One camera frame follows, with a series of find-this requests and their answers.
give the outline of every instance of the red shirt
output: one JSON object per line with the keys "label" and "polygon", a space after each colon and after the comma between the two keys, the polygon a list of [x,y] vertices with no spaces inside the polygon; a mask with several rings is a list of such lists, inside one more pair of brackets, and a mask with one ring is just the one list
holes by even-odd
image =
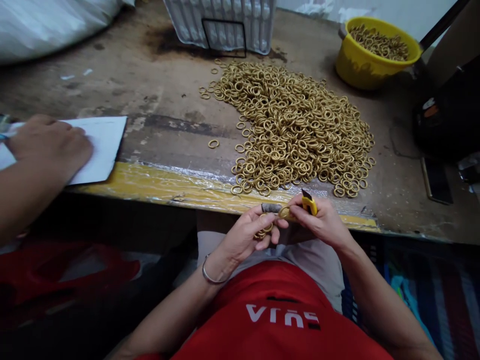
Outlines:
{"label": "red shirt", "polygon": [[218,293],[172,359],[391,359],[297,266],[264,261]]}

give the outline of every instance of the yellow utility knife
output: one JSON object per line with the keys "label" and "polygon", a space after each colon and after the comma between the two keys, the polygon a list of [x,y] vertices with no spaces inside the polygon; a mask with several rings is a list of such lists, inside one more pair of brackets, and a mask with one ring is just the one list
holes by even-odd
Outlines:
{"label": "yellow utility knife", "polygon": [[318,212],[317,205],[315,204],[315,201],[312,200],[312,196],[303,189],[301,190],[301,193],[303,194],[301,198],[301,204],[303,205],[303,209],[305,211],[308,211],[310,215],[316,216]]}

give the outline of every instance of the white plastic crate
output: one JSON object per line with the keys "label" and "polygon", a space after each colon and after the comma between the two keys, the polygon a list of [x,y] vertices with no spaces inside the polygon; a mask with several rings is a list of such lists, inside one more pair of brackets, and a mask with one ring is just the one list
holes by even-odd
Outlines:
{"label": "white plastic crate", "polygon": [[267,55],[272,47],[272,32],[277,0],[163,0],[178,39],[184,44],[208,49],[243,49],[240,24],[205,22],[202,19],[235,21],[245,27],[246,49]]}

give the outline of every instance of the hand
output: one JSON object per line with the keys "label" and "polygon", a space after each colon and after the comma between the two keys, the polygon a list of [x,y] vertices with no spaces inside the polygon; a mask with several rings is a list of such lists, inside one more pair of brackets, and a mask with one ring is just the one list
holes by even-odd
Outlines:
{"label": "hand", "polygon": [[318,239],[335,250],[340,250],[355,241],[330,200],[314,197],[313,201],[318,210],[316,216],[310,215],[303,209],[301,194],[288,203],[290,213],[304,228],[309,229]]}
{"label": "hand", "polygon": [[[289,224],[285,220],[278,219],[273,213],[260,216],[262,213],[262,205],[257,205],[240,216],[217,248],[222,257],[239,264],[255,250],[266,249],[270,241],[273,244],[279,243],[280,231],[277,226],[287,228]],[[258,231],[267,228],[273,222],[277,226],[273,226],[271,236],[267,234],[261,241],[254,240],[254,235]]]}
{"label": "hand", "polygon": [[50,169],[67,184],[92,156],[85,131],[50,116],[32,116],[6,142],[15,159],[33,160]]}

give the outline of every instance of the person's left hand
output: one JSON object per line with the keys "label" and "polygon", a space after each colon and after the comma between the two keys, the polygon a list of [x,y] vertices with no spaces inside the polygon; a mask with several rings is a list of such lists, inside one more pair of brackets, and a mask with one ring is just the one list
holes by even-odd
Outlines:
{"label": "person's left hand", "polygon": [[[274,213],[270,212],[265,216],[260,216],[262,213],[262,205],[257,205],[240,216],[217,248],[223,256],[241,263],[255,250],[266,249],[270,241],[273,244],[279,243],[280,231],[277,226],[287,228],[288,222],[278,219]],[[261,241],[255,240],[254,235],[270,226],[271,223],[276,224],[271,230],[271,235],[267,234]]]}

